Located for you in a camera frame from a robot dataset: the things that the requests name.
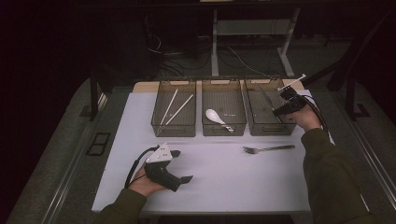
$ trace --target metal fork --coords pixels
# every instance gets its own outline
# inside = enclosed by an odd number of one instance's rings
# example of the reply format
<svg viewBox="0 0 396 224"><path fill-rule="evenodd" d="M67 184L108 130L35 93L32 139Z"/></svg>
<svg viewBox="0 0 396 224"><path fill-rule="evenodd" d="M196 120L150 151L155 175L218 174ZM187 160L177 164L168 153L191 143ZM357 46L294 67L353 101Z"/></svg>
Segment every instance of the metal fork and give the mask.
<svg viewBox="0 0 396 224"><path fill-rule="evenodd" d="M243 147L244 151L249 154L257 154L262 151L269 151L269 150L279 150L279 149L293 149L296 148L295 145L287 145L281 147L265 147L265 148L255 148L255 147Z"/></svg>

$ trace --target gray plastic basket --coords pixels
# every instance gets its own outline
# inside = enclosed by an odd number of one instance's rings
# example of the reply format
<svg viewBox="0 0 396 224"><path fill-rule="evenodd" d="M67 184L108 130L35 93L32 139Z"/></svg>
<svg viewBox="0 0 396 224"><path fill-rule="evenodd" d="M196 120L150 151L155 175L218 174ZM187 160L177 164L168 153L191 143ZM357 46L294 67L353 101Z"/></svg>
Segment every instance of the gray plastic basket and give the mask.
<svg viewBox="0 0 396 224"><path fill-rule="evenodd" d="M151 119L154 134L157 137L194 137L195 121L196 82L184 79L161 81Z"/></svg>
<svg viewBox="0 0 396 224"><path fill-rule="evenodd" d="M281 79L245 79L245 107L251 135L290 135L293 132L295 122L273 114L273 109L285 103L277 91L283 86Z"/></svg>
<svg viewBox="0 0 396 224"><path fill-rule="evenodd" d="M204 136L242 136L247 119L237 77L210 78L202 81L202 123ZM211 121L205 115L207 109L213 109L230 127L230 133L224 126Z"/></svg>

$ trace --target ceramic spoon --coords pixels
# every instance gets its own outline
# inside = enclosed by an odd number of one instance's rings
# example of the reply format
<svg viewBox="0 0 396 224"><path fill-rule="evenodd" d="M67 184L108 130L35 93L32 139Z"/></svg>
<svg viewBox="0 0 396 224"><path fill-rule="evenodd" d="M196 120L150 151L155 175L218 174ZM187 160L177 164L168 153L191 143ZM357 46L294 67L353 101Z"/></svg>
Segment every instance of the ceramic spoon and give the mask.
<svg viewBox="0 0 396 224"><path fill-rule="evenodd" d="M224 121L222 121L222 119L219 117L218 113L215 110L207 109L205 114L208 119L212 120L213 122L221 124L221 126L226 128L230 133L233 133L233 128L228 126L227 124L225 124Z"/></svg>

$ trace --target dark green jacket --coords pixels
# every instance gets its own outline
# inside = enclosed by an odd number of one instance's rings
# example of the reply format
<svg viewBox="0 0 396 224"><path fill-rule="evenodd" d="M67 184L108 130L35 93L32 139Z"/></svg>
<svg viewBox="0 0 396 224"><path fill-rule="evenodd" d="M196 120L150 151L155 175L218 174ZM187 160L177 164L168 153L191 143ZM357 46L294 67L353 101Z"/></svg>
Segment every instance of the dark green jacket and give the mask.
<svg viewBox="0 0 396 224"><path fill-rule="evenodd" d="M356 169L347 154L333 145L321 129L302 137L305 147L304 175L314 222L379 223L361 198Z"/></svg>
<svg viewBox="0 0 396 224"><path fill-rule="evenodd" d="M321 129L305 133L302 142L306 150L304 174L314 222L379 223L361 199L361 188L350 158L335 147ZM117 200L105 207L94 223L137 223L145 203L143 195L123 189Z"/></svg>

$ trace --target white table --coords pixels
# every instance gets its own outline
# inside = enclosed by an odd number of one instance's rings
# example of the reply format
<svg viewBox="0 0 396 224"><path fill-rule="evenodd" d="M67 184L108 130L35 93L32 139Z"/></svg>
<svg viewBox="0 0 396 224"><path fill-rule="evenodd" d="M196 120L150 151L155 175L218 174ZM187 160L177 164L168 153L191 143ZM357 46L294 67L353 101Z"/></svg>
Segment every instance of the white table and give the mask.
<svg viewBox="0 0 396 224"><path fill-rule="evenodd" d="M171 150L181 151L167 170L177 177L193 175L193 179L177 192L163 190L151 195L142 215L290 214L310 210L303 173L303 129L296 127L291 136L251 136L247 125L243 136L204 137L198 86L196 136L155 137L150 121L158 84L136 85L126 103L92 211L114 203L134 160L145 149L164 142ZM257 155L242 149L289 144L296 148Z"/></svg>

